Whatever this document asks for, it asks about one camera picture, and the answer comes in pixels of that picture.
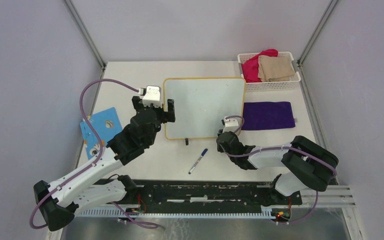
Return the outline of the blue white marker pen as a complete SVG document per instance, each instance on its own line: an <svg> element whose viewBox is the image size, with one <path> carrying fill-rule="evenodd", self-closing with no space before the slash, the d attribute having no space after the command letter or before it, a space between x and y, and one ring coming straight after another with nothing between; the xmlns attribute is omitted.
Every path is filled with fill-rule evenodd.
<svg viewBox="0 0 384 240"><path fill-rule="evenodd" d="M208 152L208 149L205 148L202 153L200 154L200 156L198 157L198 159L195 161L195 163L192 165L192 167L190 168L190 170L188 171L188 174L191 175L192 172L196 169L197 165L200 163L200 161L202 160L202 158L205 156L205 154Z"/></svg>

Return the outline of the yellow framed whiteboard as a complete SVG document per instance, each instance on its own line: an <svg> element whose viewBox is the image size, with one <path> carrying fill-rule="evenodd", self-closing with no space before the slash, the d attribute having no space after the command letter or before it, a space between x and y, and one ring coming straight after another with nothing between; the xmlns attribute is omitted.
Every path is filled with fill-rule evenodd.
<svg viewBox="0 0 384 240"><path fill-rule="evenodd" d="M175 122L164 126L168 140L216 138L222 119L243 113L246 81L242 77L167 78L163 99L174 101Z"/></svg>

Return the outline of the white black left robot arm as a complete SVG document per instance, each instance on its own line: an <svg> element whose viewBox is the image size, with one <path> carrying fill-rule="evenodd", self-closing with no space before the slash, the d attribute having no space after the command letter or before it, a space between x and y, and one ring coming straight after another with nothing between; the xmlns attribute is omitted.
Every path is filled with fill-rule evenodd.
<svg viewBox="0 0 384 240"><path fill-rule="evenodd" d="M54 232L67 226L79 214L102 204L123 201L133 203L137 190L132 179L122 175L104 185L95 183L110 172L126 166L155 143L162 125L176 121L175 101L149 102L132 97L136 114L121 132L98 153L67 175L50 183L40 180L33 186L36 206L29 219L33 229Z"/></svg>

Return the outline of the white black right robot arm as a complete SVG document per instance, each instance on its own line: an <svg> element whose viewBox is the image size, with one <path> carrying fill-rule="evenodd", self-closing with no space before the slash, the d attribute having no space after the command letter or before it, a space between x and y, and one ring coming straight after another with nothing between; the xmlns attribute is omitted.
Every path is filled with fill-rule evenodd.
<svg viewBox="0 0 384 240"><path fill-rule="evenodd" d="M216 145L218 152L243 170L288 169L277 175L263 194L261 204L265 207L287 203L294 193L306 188L324 192L337 175L339 159L302 135L283 145L261 147L243 144L235 132L220 130Z"/></svg>

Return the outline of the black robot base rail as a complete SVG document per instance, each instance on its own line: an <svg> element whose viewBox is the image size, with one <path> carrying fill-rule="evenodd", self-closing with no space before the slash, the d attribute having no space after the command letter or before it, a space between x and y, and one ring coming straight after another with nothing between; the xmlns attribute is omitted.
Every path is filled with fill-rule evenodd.
<svg viewBox="0 0 384 240"><path fill-rule="evenodd" d="M147 214L260 214L264 207L298 206L301 193L275 196L269 182L135 179L119 205L140 207Z"/></svg>

